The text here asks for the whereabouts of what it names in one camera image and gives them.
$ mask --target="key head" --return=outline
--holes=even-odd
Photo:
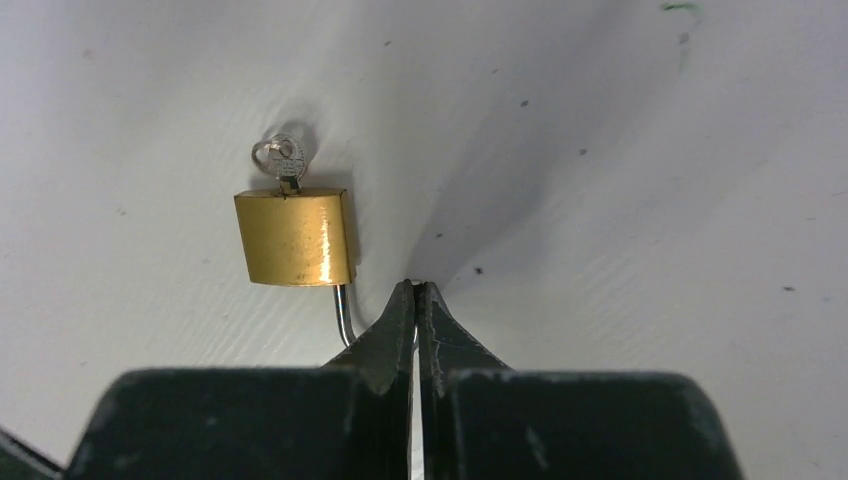
[[[306,171],[306,150],[294,135],[278,133],[270,140],[258,142],[250,154],[262,173],[282,180],[299,179]]]

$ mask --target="padlock body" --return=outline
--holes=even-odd
[[[250,190],[235,196],[250,281],[266,285],[351,283],[347,191],[308,188],[296,195]]]

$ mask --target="white backdrop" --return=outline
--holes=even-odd
[[[125,370],[339,350],[232,205],[298,122],[364,317],[435,280],[515,367],[679,371],[750,478],[845,477],[848,3],[659,3],[2,2],[0,423],[64,462]]]

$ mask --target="padlock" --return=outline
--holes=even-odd
[[[266,152],[265,160],[258,153]],[[254,164],[280,181],[279,189],[235,196],[250,281],[266,285],[320,286],[353,282],[352,229],[347,192],[300,188],[305,152],[297,137],[278,134],[259,142]]]

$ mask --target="black metal tool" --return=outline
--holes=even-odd
[[[321,368],[122,376],[62,478],[408,478],[416,328],[427,479],[742,478],[691,380],[514,371],[409,281]]]

